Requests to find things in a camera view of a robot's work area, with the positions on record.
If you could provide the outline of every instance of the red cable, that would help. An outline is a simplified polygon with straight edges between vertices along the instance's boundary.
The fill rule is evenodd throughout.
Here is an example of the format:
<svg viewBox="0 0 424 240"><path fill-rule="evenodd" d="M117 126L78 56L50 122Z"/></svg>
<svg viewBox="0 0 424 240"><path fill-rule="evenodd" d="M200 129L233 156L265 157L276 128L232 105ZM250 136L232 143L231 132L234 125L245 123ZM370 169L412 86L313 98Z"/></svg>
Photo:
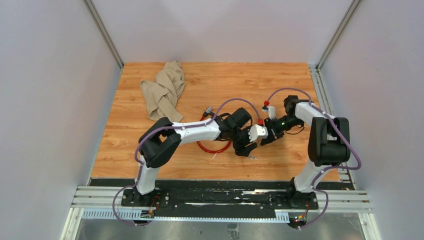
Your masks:
<svg viewBox="0 0 424 240"><path fill-rule="evenodd" d="M201 116L201 118L200 118L200 121L203 121L205 119L205 117L204 116ZM207 152L207 153L210 153L210 154L219 154L219 153L222 153L222 152L224 152L225 150L227 150L227 148L229 148L230 146L231 146L231 140L230 141L228 141L227 142L227 144L223 147L223 148L221 148L221 149L219 149L219 150L209 150L209 149L207 149L206 147L204 147L202 144L201 144L201 142L200 141L197 141L196 142L197 143L197 145L203 150L203 151L205 151L205 152Z"/></svg>

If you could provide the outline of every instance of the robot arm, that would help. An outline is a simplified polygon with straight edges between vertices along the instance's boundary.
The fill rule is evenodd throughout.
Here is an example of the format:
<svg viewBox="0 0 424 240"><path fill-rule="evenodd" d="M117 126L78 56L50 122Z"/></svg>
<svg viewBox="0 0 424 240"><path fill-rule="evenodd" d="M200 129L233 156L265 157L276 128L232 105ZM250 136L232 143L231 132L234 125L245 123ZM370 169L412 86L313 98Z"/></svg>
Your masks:
<svg viewBox="0 0 424 240"><path fill-rule="evenodd" d="M140 143L152 131L166 127L146 139L140 148L142 169L140 180L136 185L138 193L145 195L155 189L160 167L165 165L177 147L183 144L203 140L231 140L235 154L248 157L250 152L258 147L255 141L268 136L267 129L263 126L258 124L245 126L251 119L252 116L244 108L237 109L233 114L224 113L212 122L210 119L188 123L170 122L167 117L159 119L138 140Z"/></svg>
<svg viewBox="0 0 424 240"><path fill-rule="evenodd" d="M319 172L329 166L338 166L347 162L351 155L348 147L331 127L329 120L314 106L313 103L310 105L307 100L299 100L297 96L290 95L284 100L287 115L277 119L273 107L268 107L269 118L264 121L268 132L272 134L263 139L261 145L282 138L284 131L288 131L294 126L307 124L311 127L307 147L309 160L302 172L291 181L293 194L313 192L312 187L315 187L326 173L314 180ZM344 117L329 116L349 141L348 120Z"/></svg>

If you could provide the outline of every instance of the white wall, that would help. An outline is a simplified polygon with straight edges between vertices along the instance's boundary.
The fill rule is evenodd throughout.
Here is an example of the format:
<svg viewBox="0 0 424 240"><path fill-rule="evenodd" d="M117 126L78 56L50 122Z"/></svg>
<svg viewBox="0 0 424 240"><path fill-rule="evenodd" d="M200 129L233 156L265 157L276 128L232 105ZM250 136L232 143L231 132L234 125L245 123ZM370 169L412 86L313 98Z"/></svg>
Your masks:
<svg viewBox="0 0 424 240"><path fill-rule="evenodd" d="M424 1L364 0L323 69L384 240L422 239Z"/></svg>
<svg viewBox="0 0 424 240"><path fill-rule="evenodd" d="M81 0L0 3L0 239L59 238L119 74Z"/></svg>
<svg viewBox="0 0 424 240"><path fill-rule="evenodd" d="M351 0L94 0L124 62L316 64Z"/></svg>

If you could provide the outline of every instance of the wooden floor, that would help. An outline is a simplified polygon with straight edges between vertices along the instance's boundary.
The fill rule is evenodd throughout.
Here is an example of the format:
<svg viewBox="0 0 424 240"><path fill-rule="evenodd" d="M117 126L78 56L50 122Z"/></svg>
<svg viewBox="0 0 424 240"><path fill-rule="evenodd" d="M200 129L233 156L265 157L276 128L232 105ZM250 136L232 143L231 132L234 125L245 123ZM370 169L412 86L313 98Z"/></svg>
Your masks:
<svg viewBox="0 0 424 240"><path fill-rule="evenodd" d="M156 62L125 64L92 171L93 178L136 177L137 141L154 123L147 117L140 81L153 81L163 66L164 63ZM225 100L235 97L251 101L265 119L267 113L261 111L264 100L282 87L303 89L318 102L308 65L304 63L185 62L182 69L186 87L177 105L184 116L181 122L198 121L208 106L216 110ZM283 99L287 95L306 98L290 90L276 94L270 102L276 107L277 117L285 115ZM245 107L253 120L257 119L251 107L241 101L230 102L220 113L232 113L239 107ZM195 143L185 144L160 169L158 178L290 180L308 160L309 131L306 127L298 135L286 134L272 144L258 147L251 152L257 160L236 156L232 147L214 157ZM225 145L213 141L203 144L210 149ZM338 181L339 175L331 171L325 180Z"/></svg>

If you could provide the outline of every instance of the purple cable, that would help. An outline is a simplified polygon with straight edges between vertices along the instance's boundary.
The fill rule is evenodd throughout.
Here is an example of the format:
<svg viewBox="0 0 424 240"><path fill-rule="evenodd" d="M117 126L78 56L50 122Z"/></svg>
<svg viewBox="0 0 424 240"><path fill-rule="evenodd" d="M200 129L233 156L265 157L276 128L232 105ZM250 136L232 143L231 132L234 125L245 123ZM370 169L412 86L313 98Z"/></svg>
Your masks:
<svg viewBox="0 0 424 240"><path fill-rule="evenodd" d="M255 111L255 113L256 113L256 115L257 115L257 119L258 120L260 120L261 119L261 116L259 115L259 112L258 112L258 110L256 109L256 107L251 103L251 102L249 102L248 100L245 100L245 99L243 99L243 98L238 98L238 97L235 97L235 98L231 98L231 99L228 99L227 101L225 101L223 104L221 104L221 106L219 106L218 107L218 109L216 110L216 112L215 112L215 115L213 115L213 117L206 123L206 125L208 125L208 124L210 124L212 121L214 121L215 120L215 118L218 116L218 113L221 111L221 109L223 108L223 106L225 105L225 104L227 104L227 103L229 103L229 102L232 102L232 101L243 101L243 102L245 102L245 103L248 103L252 108L253 108L253 110ZM142 161L140 161L139 160L139 158L138 158L138 154L139 154L139 152L140 152L140 149L141 149L141 147L142 147L142 145L145 143L145 141L147 140L147 139L149 139L149 138L151 138L153 135L155 135L156 133L158 133L158 132L160 132L160 131L162 131L162 130L169 130L169 129L182 129L182 128L186 128L186 129L188 129L188 128L195 128L195 127L202 127L202 126L205 126L205 124L204 123L199 123L199 124L193 124L193 125L185 125L185 126L163 126L163 127L159 127L159 128L157 128L157 129L155 129L155 130L153 130L153 131L151 131L149 134L147 134L141 141L140 141L140 143L138 144L138 146L137 146L137 148L135 149L135 153L134 153L134 159L135 159L135 161L137 161L137 163L139 163L139 165L140 165L140 167L139 167L139 169L138 169L138 174L137 174L137 178L135 179L135 181L134 181L134 184L133 185L127 185L127 186L124 186L123 188L121 188L117 193L116 193L116 195L115 195L115 197L113 198L113 201L112 201L112 211L113 211L113 215L115 216L115 218L118 220L118 221L120 221L121 223L123 223L123 224L125 224L125 225L128 225L128 226L134 226L134 227L138 227L138 226L146 226L146 225L148 225L149 223L151 223L151 222L148 222L148 223L141 223L141 224L135 224L135 223L129 223L129 222L126 222L126 221L124 221L124 220L122 220L119 216L118 216L118 213L116 212L116 210L115 210L115 202L116 202L116 200L117 200L117 198L118 198L118 195L123 191L123 190L125 190L125 189L128 189L128 188L134 188L135 186L137 186L137 184L139 183L139 181L140 181L140 178L142 177L142 168L143 168L143 162Z"/></svg>
<svg viewBox="0 0 424 240"><path fill-rule="evenodd" d="M333 121L333 119L326 113L326 112L324 112L323 110L321 110L321 108L319 108L319 107L317 107L317 106L315 106L314 104L312 104L312 98L311 98L311 96L307 93L307 92L305 92L305 91L303 91L303 90L301 90L301 89L298 89L298 88L295 88L295 87L283 87L283 88L280 88L280 89L278 89L278 90L276 90L276 91L274 91L269 97L268 97L268 102L271 100L271 98L276 94L276 93L278 93L279 91L282 91L282 90L295 90L295 91L298 91L298 92L301 92L301 93L303 93L303 94L305 94L307 97L308 97L308 99L309 99L309 105L313 108L313 109L315 109L315 110L317 110L318 112L320 112L320 113L322 113L323 115L324 115L324 117L326 117L328 120L329 120L329 122L330 122L330 124L331 124L331 126L332 126L332 128L334 129L334 131L337 133L337 135L340 137L340 139L343 141L343 143L347 146L347 148L349 149L349 151L353 154L353 156L355 157L355 159L356 159L356 161L357 161L357 166L355 166L355 167L350 167L350 166L329 166L329 167L326 167L326 168L324 168L322 171L320 171L313 179L312 179L312 189L314 190L314 191L316 191L316 192L319 192L319 193L323 193L323 194L325 194L325 206L324 206L324 208L322 209L322 212L314 219L314 220L312 220L312 221L310 221L310 222L308 222L307 224L305 224L305 225L303 225L303 226L301 226L300 228L301 229L303 229L303 228L306 228L306 227L308 227L308 226L310 226L310 225L312 225L313 223L315 223L316 221L318 221L323 215L324 215L324 213L326 212L326 210L327 210L327 208L328 208L328 206L329 206L329 195L328 195L328 193L326 192L326 191L324 191L324 190L320 190L320 189L317 189L316 187L315 187L315 183L317 182L317 180L325 173L325 172L327 172L327 171L329 171L329 170L331 170L331 169L346 169L346 170L358 170L358 169L360 169L361 168L361 166L362 166L362 162L361 162L361 159L360 159L360 157L359 157L359 155L357 154L357 152L354 150L354 148L351 146L351 144L349 143L349 141L345 138L345 136L343 136L343 134L340 132L340 130L337 128L337 126L336 126L336 124L334 123L334 121Z"/></svg>
<svg viewBox="0 0 424 240"><path fill-rule="evenodd" d="M311 105L311 104L312 104L312 98L311 98L311 96L310 96L307 92L305 92L304 90L299 89L299 88L295 88L295 87L282 87L282 88L280 88L280 89L277 89L277 90L275 90L273 93L271 93L271 95L269 95L269 97L268 97L267 101L269 102L269 101L271 100L271 98L272 98L272 97L273 97L276 93L278 93L278 92L280 92L280 91L283 91L283 90L294 90L294 91L301 92L301 93L303 93L303 94L305 94L305 95L307 96L307 98L308 98L308 100L309 100L309 105Z"/></svg>

